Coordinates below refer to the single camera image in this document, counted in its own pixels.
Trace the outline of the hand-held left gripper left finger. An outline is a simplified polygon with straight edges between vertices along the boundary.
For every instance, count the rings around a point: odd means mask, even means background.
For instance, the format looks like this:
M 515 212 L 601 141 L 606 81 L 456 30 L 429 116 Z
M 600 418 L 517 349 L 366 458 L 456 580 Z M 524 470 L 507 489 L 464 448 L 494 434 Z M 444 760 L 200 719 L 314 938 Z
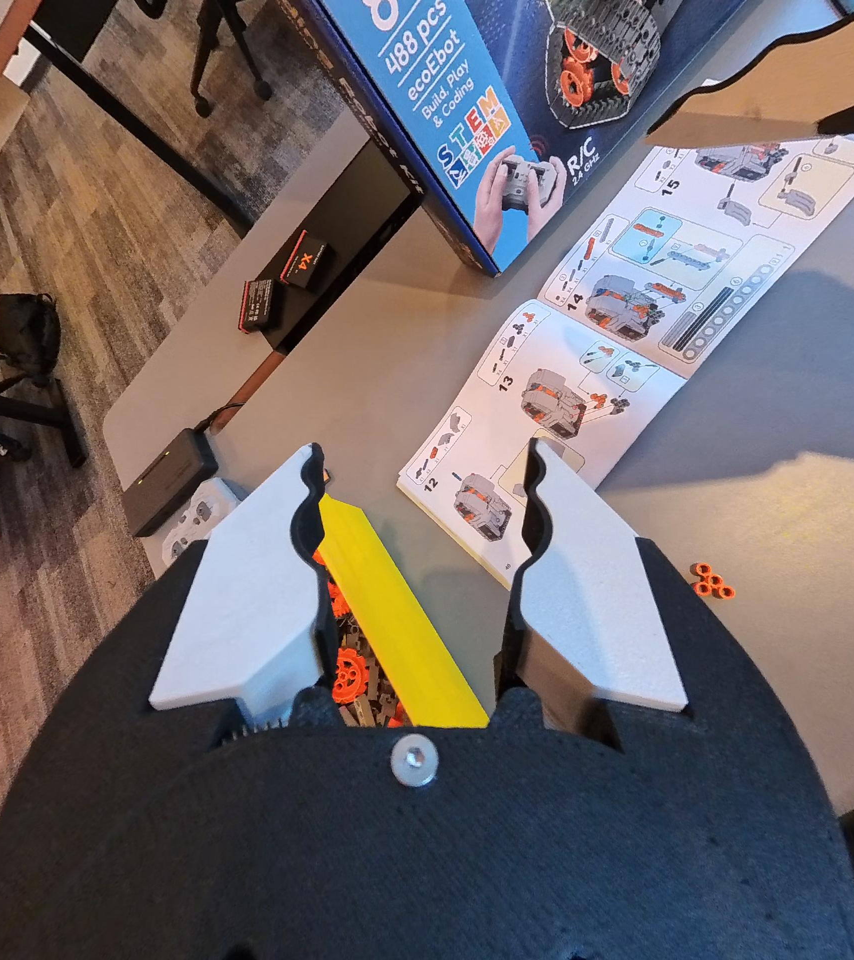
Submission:
M 206 542 L 149 696 L 158 711 L 234 699 L 245 718 L 288 718 L 326 674 L 320 445 L 297 450 Z

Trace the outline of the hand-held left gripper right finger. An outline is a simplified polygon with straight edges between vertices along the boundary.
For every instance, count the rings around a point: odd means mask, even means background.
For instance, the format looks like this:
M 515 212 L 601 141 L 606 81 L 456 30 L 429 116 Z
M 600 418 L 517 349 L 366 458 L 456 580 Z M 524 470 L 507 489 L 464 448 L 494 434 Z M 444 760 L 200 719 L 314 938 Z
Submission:
M 588 722 L 602 700 L 679 713 L 688 698 L 635 532 L 543 438 L 529 443 L 502 690 L 522 682 L 550 722 Z

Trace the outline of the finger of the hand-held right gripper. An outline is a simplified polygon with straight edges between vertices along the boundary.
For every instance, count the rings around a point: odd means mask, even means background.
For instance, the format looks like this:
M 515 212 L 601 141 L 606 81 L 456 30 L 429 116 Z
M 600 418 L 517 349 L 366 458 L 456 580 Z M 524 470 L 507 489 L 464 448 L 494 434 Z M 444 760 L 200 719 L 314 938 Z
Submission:
M 846 134 L 854 134 L 854 13 L 781 37 L 731 78 L 688 92 L 646 142 L 716 147 Z

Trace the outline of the orange bushing cluster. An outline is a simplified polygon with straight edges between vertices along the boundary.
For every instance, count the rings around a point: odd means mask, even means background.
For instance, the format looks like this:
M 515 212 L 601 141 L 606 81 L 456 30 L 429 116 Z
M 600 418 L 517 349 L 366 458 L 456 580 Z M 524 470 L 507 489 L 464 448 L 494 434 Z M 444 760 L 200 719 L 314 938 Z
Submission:
M 707 562 L 695 562 L 689 570 L 696 578 L 692 587 L 697 596 L 720 600 L 729 600 L 736 596 L 733 586 L 725 582 L 721 574 L 715 572 Z

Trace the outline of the yellow plastic bin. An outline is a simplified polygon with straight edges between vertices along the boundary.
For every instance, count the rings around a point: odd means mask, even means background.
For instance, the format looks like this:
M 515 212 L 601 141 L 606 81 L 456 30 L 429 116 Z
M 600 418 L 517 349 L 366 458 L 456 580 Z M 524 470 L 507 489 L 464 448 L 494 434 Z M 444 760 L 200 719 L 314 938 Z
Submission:
M 363 511 L 320 500 L 318 550 L 413 724 L 481 728 L 489 719 Z

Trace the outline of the pile of building block pieces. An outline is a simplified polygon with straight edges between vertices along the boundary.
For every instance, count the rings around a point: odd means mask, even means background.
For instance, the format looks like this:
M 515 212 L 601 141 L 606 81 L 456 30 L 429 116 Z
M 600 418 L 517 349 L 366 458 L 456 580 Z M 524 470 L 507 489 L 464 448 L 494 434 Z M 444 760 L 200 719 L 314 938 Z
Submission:
M 318 549 L 313 558 L 324 568 L 336 619 L 338 646 L 333 698 L 349 727 L 410 726 L 409 714 L 376 651 L 375 619 L 351 604 L 343 585 Z

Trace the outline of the black desk leg bar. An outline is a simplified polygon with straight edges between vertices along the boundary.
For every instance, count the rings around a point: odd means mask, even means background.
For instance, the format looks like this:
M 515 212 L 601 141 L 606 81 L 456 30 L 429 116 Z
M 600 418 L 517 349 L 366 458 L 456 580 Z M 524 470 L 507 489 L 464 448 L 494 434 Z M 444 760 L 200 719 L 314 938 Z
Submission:
M 33 45 L 51 65 L 81 90 L 134 138 L 164 162 L 190 186 L 209 200 L 226 218 L 233 230 L 243 238 L 249 234 L 253 221 L 236 200 L 215 182 L 193 166 L 164 138 L 140 119 L 55 40 L 38 30 L 33 23 L 25 28 L 25 40 Z

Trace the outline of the grey blue battery module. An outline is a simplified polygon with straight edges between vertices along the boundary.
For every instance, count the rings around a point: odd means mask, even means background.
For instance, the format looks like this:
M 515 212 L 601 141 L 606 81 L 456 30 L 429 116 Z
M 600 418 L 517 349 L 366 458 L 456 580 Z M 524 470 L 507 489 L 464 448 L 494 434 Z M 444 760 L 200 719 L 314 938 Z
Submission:
M 192 542 L 206 540 L 247 496 L 242 486 L 221 477 L 201 482 L 164 539 L 161 556 L 165 566 L 170 567 Z

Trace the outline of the black power adapter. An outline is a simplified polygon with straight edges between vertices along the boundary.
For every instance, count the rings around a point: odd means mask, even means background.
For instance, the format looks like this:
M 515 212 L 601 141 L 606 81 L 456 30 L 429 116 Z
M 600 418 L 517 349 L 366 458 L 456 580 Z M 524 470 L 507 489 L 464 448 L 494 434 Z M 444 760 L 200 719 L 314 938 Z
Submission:
M 180 431 L 122 493 L 131 534 L 135 538 L 154 534 L 217 470 L 207 434 L 193 428 Z

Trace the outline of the instruction booklet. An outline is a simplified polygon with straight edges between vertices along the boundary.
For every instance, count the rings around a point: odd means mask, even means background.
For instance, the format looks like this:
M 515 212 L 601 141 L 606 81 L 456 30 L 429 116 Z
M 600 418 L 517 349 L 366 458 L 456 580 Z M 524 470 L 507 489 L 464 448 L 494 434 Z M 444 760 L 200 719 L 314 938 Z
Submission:
M 854 133 L 653 149 L 520 304 L 398 487 L 506 588 L 531 438 L 592 488 L 854 198 Z

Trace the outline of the black battery red label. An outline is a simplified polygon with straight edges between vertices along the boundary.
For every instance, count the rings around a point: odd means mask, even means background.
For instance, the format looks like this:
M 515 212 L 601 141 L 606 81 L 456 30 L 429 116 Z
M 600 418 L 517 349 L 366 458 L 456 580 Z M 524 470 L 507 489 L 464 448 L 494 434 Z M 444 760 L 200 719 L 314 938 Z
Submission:
M 239 329 L 247 334 L 265 332 L 279 322 L 286 285 L 276 278 L 244 283 Z
M 279 281 L 303 291 L 317 292 L 323 283 L 324 271 L 335 258 L 336 251 L 328 241 L 302 228 Z

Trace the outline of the blue robot kit box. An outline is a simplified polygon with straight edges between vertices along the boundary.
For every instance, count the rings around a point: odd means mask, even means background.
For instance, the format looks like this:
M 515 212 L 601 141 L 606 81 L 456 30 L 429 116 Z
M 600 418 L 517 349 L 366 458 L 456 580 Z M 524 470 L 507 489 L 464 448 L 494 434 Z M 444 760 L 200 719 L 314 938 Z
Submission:
M 743 3 L 278 5 L 460 259 L 495 276 Z

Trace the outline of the black backpack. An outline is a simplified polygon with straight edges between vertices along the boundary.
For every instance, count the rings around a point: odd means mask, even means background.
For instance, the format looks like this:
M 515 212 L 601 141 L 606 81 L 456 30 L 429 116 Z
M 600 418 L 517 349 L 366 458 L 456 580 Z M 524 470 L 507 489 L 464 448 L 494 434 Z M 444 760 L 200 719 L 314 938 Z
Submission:
M 49 386 L 61 336 L 56 302 L 50 294 L 0 294 L 0 352 L 37 387 Z

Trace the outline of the black desk foot frame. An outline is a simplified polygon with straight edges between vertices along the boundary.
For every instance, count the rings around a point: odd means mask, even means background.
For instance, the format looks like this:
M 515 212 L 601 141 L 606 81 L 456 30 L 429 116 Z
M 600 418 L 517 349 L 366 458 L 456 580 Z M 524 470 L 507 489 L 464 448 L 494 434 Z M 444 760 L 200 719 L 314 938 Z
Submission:
M 46 426 L 57 429 L 63 441 L 66 456 L 71 467 L 80 468 L 87 461 L 87 451 L 77 432 L 73 422 L 73 416 L 66 401 L 62 382 L 54 377 L 50 383 L 42 388 L 42 392 L 50 395 L 51 404 L 28 402 L 21 399 L 14 399 L 4 394 L 1 387 L 8 391 L 22 378 L 20 376 L 9 378 L 0 383 L 0 417 L 14 421 L 33 424 L 37 426 Z

